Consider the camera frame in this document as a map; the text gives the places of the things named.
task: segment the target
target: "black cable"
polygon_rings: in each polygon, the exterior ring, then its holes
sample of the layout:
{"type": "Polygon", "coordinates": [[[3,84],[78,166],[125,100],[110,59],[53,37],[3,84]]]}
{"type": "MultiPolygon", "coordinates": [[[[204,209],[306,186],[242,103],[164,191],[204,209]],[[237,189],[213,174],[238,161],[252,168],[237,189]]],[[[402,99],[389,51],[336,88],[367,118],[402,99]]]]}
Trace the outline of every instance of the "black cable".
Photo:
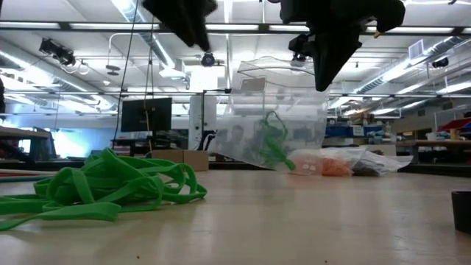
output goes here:
{"type": "Polygon", "coordinates": [[[127,64],[130,61],[130,55],[131,55],[131,45],[132,45],[132,37],[134,36],[134,26],[135,26],[135,19],[138,15],[138,7],[139,7],[139,0],[136,1],[135,3],[135,10],[134,10],[134,19],[132,20],[132,28],[131,28],[131,38],[130,38],[130,45],[127,48],[127,56],[126,56],[126,65],[124,66],[124,72],[123,72],[123,80],[121,81],[121,90],[119,91],[119,98],[118,98],[118,115],[116,115],[116,129],[115,129],[115,135],[113,137],[113,143],[111,145],[111,149],[115,149],[115,142],[116,142],[116,136],[118,135],[118,126],[119,126],[119,107],[121,106],[121,95],[123,94],[123,87],[124,87],[124,80],[126,79],[126,71],[127,71],[127,64]]]}

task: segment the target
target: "desk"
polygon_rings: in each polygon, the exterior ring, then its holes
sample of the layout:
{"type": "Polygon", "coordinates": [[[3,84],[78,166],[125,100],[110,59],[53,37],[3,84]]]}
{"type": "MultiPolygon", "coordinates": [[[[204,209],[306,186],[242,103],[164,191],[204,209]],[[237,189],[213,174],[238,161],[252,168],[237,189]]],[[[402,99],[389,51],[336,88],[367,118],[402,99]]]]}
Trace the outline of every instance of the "desk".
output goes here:
{"type": "Polygon", "coordinates": [[[14,158],[21,161],[34,164],[36,160],[50,159],[50,155],[47,149],[46,141],[49,140],[50,132],[34,132],[30,130],[21,130],[16,128],[8,128],[0,126],[0,147],[13,154],[14,158]],[[29,156],[18,150],[18,148],[11,146],[2,140],[31,140],[31,148],[29,150],[29,156]]]}
{"type": "MultiPolygon", "coordinates": [[[[111,142],[115,142],[115,145],[118,146],[129,146],[130,147],[130,153],[129,155],[133,157],[135,154],[146,154],[150,151],[149,148],[149,140],[148,139],[116,139],[116,140],[111,140],[111,142]]],[[[153,143],[153,150],[159,150],[159,149],[171,149],[171,142],[170,140],[167,139],[157,139],[157,143],[153,143]]]]}
{"type": "Polygon", "coordinates": [[[411,155],[414,156],[412,163],[419,163],[419,147],[420,146],[444,146],[454,149],[471,149],[471,141],[427,141],[427,140],[410,140],[397,142],[396,146],[408,147],[411,155]]]}
{"type": "Polygon", "coordinates": [[[31,140],[33,138],[48,139],[49,132],[33,132],[30,130],[21,130],[0,126],[1,140],[31,140]]]}
{"type": "MultiPolygon", "coordinates": [[[[469,181],[423,174],[197,173],[208,195],[116,222],[28,222],[0,236],[3,264],[471,264],[450,191],[469,181]]],[[[0,184],[0,194],[33,192],[0,184]]]]}

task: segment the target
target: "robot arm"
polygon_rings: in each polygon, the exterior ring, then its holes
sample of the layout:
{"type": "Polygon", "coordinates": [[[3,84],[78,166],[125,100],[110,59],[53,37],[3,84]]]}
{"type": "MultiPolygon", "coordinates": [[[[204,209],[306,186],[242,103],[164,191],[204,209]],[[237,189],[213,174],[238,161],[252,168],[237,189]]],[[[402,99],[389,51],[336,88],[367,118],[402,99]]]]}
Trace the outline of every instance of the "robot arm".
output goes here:
{"type": "MultiPolygon", "coordinates": [[[[310,34],[293,39],[289,49],[312,57],[316,90],[325,91],[343,65],[361,47],[365,24],[376,20],[375,37],[400,26],[406,9],[401,0],[269,0],[280,3],[284,24],[306,22],[310,34]]],[[[210,50],[205,17],[215,0],[145,0],[143,6],[188,46],[210,50]]]]}

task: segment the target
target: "plastic bag with orange items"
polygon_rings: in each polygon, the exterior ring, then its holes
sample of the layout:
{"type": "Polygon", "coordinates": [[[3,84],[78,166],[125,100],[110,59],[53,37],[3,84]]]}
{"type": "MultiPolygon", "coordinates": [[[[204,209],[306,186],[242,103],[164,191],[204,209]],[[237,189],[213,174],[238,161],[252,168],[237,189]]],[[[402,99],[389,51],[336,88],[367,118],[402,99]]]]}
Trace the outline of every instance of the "plastic bag with orange items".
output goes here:
{"type": "Polygon", "coordinates": [[[322,175],[322,158],[319,150],[298,149],[291,153],[289,159],[296,165],[291,174],[300,175],[322,175]]]}
{"type": "Polygon", "coordinates": [[[351,177],[353,167],[359,162],[365,151],[364,147],[321,149],[322,176],[351,177]]]}
{"type": "Polygon", "coordinates": [[[353,167],[361,159],[366,149],[327,148],[321,150],[298,149],[289,159],[296,165],[292,174],[326,177],[350,177],[353,167]]]}

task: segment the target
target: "black container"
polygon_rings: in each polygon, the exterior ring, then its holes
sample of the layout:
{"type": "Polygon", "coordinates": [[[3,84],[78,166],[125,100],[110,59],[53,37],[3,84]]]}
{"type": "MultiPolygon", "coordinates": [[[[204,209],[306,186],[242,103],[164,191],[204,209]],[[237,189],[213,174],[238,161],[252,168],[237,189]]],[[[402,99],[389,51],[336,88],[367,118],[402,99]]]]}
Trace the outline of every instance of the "black container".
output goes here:
{"type": "Polygon", "coordinates": [[[455,229],[471,234],[471,191],[453,191],[451,193],[455,229]]]}

